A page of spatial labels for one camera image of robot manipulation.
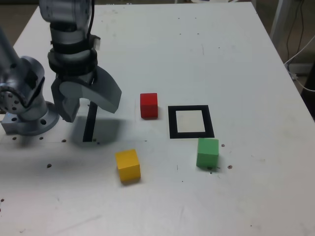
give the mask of metal pole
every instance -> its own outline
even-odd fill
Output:
[[[284,31],[284,25],[289,14],[289,9],[293,0],[279,0],[278,8],[272,24],[270,38],[275,48],[277,49],[281,36]]]
[[[16,66],[20,58],[0,27],[0,71]]]

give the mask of cable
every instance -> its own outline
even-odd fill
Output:
[[[303,89],[305,89],[305,90],[307,90],[307,91],[309,91],[309,92],[315,92],[315,90],[311,90],[311,89],[308,89],[308,88],[304,87],[303,84],[302,84],[298,79],[296,79],[296,82],[297,82]]]
[[[304,34],[304,17],[303,17],[303,4],[304,4],[305,0],[301,1],[301,5],[300,5],[300,12],[301,12],[301,21],[302,21],[302,32],[301,32],[301,36],[300,36],[300,41],[299,41],[299,46],[297,48],[296,53],[298,53],[300,51],[300,47],[301,47],[301,42],[302,42],[302,38],[303,38],[303,34]],[[290,61],[287,65],[288,70],[290,70],[290,64],[294,61],[294,59],[292,61]]]
[[[95,12],[95,0],[92,0],[92,14],[91,14],[91,20],[90,20],[89,30],[87,34],[88,41],[91,35],[91,30],[92,30],[92,25],[93,25],[93,20],[94,20],[94,12]]]
[[[299,42],[299,47],[297,48],[296,53],[298,53],[300,51],[300,47],[301,47],[301,42],[302,42],[302,38],[303,38],[303,33],[304,33],[304,17],[303,17],[303,4],[304,4],[305,0],[302,0],[301,6],[300,6],[300,12],[301,12],[301,21],[302,21],[302,32],[301,32],[301,37],[300,37],[300,42]]]
[[[289,61],[291,61],[293,58],[295,58],[297,55],[299,55],[304,49],[307,48],[307,46],[314,40],[315,35],[313,36],[313,38],[311,38],[311,40],[304,46],[304,48],[302,48],[297,54],[295,54],[293,57],[291,57],[286,63],[284,63],[284,65],[286,65]]]
[[[287,51],[287,59],[288,59],[288,60],[289,60],[289,58],[290,58],[289,40],[290,40],[290,36],[291,36],[292,30],[293,30],[295,21],[296,21],[296,19],[297,19],[297,14],[298,14],[298,12],[299,12],[299,7],[300,7],[301,3],[302,3],[302,2],[299,2],[299,4],[298,4],[297,7],[296,7],[295,17],[294,17],[294,20],[293,20],[293,23],[292,23],[292,26],[291,26],[289,35],[288,35],[287,40],[286,40],[286,51]]]

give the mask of tabletop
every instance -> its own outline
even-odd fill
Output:
[[[92,34],[120,106],[97,110],[90,143],[85,99],[42,135],[1,129],[0,235],[315,235],[315,125],[251,3],[96,6]],[[47,101],[50,40],[37,9],[14,46],[43,64]],[[140,117],[147,92],[156,120]],[[168,107],[188,105],[209,108],[216,171],[196,167],[197,139],[170,139]],[[122,184],[128,149],[141,180]]]

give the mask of black square outline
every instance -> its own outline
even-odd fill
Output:
[[[201,111],[205,132],[185,132],[179,133],[177,130],[177,111]],[[168,123],[170,139],[197,139],[197,138],[214,138],[210,112],[208,105],[198,106],[168,106]]]

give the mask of black band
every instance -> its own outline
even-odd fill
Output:
[[[52,49],[48,54],[50,68],[57,74],[63,76],[80,76],[94,71],[97,67],[97,53],[91,50],[91,56],[80,63],[61,63],[55,57],[55,51]]]

